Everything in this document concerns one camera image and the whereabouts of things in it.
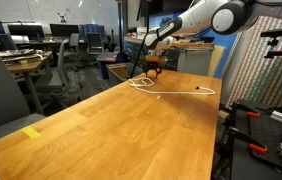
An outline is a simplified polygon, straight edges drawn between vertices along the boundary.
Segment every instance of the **white robotic arm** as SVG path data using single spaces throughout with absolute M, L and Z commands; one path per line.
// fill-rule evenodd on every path
M 145 37 L 149 49 L 167 49 L 172 45 L 170 35 L 196 33 L 211 24 L 221 35 L 244 31 L 259 16 L 282 19 L 282 0 L 201 0 L 166 25 Z

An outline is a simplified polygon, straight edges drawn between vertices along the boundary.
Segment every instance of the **white cable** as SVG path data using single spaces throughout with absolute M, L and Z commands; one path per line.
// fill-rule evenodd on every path
M 136 84 L 134 80 L 141 80 L 142 84 Z M 153 86 L 154 82 L 149 79 L 149 78 L 138 78 L 138 79 L 129 79 L 129 81 L 132 83 L 130 84 L 131 86 L 135 87 L 139 91 L 143 91 L 146 93 L 151 93 L 151 94 L 193 94 L 193 95 L 212 95 L 215 94 L 215 92 L 210 89 L 210 88 L 205 88 L 205 87 L 197 87 L 196 89 L 202 89 L 202 90 L 207 90 L 209 92 L 201 93 L 201 92 L 158 92 L 158 91 L 148 91 L 145 89 L 141 89 L 140 87 L 149 87 Z

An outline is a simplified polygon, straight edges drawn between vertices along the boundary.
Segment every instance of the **wooden tabletop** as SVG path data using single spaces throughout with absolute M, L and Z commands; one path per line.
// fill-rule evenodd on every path
M 141 43 L 142 39 L 132 38 L 132 37 L 124 37 L 124 40 L 129 42 Z M 176 46 L 179 48 L 209 48 L 214 47 L 213 43 L 203 43 L 203 42 L 193 42 L 193 43 L 182 43 L 182 42 L 173 42 L 172 46 Z
M 126 81 L 0 139 L 0 179 L 210 179 L 221 80 L 149 72 L 149 94 Z
M 19 64 L 19 65 L 11 65 L 7 66 L 7 69 L 11 73 L 23 73 L 23 72 L 33 72 L 40 68 L 40 66 L 44 63 L 46 59 L 48 59 L 52 54 L 52 51 L 45 52 L 42 57 L 43 59 L 38 62 L 31 62 L 27 64 Z

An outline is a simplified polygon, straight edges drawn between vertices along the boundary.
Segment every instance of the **yellow tape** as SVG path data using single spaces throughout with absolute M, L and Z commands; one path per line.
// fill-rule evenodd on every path
M 25 128 L 22 129 L 22 131 L 28 135 L 31 139 L 35 139 L 41 136 L 40 133 L 38 133 L 35 129 L 33 129 L 30 126 L 27 126 Z

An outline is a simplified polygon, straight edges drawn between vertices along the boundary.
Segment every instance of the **robotic arm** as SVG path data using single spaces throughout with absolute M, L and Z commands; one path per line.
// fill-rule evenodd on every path
M 282 19 L 282 0 L 201 0 L 189 10 L 145 37 L 149 49 L 168 49 L 170 35 L 196 33 L 208 25 L 221 35 L 244 31 L 258 16 Z

